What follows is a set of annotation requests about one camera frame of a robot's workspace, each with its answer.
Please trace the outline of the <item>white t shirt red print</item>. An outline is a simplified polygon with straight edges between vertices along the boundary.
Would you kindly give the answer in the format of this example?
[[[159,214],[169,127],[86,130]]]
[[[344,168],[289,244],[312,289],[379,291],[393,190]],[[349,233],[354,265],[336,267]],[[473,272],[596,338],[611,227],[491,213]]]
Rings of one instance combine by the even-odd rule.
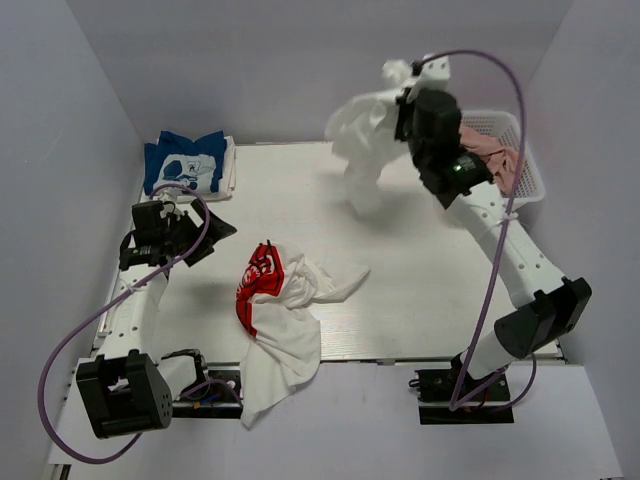
[[[240,362],[244,427],[251,428],[316,375],[321,324],[309,306],[345,301],[369,273],[369,267],[342,259],[316,261],[294,244],[264,240],[257,245],[235,302],[249,336]]]

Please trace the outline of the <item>white t shirt black lettering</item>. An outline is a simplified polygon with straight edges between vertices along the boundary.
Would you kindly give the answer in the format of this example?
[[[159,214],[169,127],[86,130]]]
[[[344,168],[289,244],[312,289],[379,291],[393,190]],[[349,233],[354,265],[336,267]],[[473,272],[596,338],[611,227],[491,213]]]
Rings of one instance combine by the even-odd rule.
[[[382,67],[386,88],[352,97],[330,116],[325,139],[332,154],[347,162],[346,197],[357,214],[371,215],[381,206],[378,180],[383,168],[407,151],[395,139],[399,107],[396,97],[412,85],[411,67],[404,60],[388,60]]]

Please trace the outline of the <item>pink t shirt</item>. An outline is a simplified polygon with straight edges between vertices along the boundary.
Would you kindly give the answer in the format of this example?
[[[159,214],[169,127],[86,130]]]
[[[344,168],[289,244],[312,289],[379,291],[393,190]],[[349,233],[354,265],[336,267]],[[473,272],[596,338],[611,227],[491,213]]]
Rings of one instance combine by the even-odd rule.
[[[518,152],[502,145],[494,137],[483,135],[476,130],[461,125],[459,128],[461,145],[480,157],[493,175],[495,183],[504,195],[510,195],[515,178]]]

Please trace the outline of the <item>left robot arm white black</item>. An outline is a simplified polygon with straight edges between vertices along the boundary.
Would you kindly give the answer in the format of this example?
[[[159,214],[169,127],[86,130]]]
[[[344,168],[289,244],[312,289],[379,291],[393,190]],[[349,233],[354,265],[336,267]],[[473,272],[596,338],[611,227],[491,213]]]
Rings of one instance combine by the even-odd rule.
[[[118,293],[125,300],[107,315],[108,331],[94,360],[83,363],[76,383],[94,434],[111,438],[167,428],[173,404],[202,384],[208,371],[197,349],[151,355],[158,307],[169,273],[158,273],[179,256],[192,266],[236,228],[194,200],[196,224],[172,201],[132,208],[134,228],[120,246]]]

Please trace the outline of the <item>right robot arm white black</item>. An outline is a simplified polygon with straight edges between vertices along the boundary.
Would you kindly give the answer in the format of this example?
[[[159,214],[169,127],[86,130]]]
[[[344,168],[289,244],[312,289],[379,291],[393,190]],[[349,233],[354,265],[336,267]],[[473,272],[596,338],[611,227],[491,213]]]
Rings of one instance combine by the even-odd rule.
[[[569,279],[536,246],[478,155],[461,144],[461,110],[447,92],[427,86],[434,54],[411,65],[412,86],[397,98],[395,138],[408,145],[420,180],[471,234],[492,263],[469,346],[451,362],[445,384],[455,411],[485,392],[518,360],[533,358],[577,325],[592,289]]]

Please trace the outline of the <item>white plastic basket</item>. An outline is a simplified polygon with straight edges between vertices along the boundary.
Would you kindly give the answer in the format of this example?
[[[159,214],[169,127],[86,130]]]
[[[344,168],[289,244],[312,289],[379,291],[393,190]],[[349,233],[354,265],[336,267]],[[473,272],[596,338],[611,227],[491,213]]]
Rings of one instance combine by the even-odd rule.
[[[463,144],[470,146],[488,162],[503,196],[507,197],[512,187],[520,149],[521,132],[517,118],[506,111],[465,110],[462,114],[461,133]],[[539,202],[545,194],[537,164],[529,146],[526,146],[513,209]]]

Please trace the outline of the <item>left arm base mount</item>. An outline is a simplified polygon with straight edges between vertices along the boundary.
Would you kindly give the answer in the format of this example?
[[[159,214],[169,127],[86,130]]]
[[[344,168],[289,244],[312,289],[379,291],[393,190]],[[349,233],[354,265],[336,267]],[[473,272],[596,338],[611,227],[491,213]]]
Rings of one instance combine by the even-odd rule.
[[[207,379],[213,382],[173,403],[173,417],[180,419],[239,419],[243,412],[243,384],[237,364],[209,364]]]

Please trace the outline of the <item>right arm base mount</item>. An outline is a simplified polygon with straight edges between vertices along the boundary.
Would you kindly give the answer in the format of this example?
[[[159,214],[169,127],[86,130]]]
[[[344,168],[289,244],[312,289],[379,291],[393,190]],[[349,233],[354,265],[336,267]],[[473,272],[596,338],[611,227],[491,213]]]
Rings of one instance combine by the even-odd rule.
[[[458,371],[449,368],[416,370],[408,387],[417,395],[419,421],[428,426],[513,424],[511,394],[504,372],[485,382],[465,379],[454,396]]]

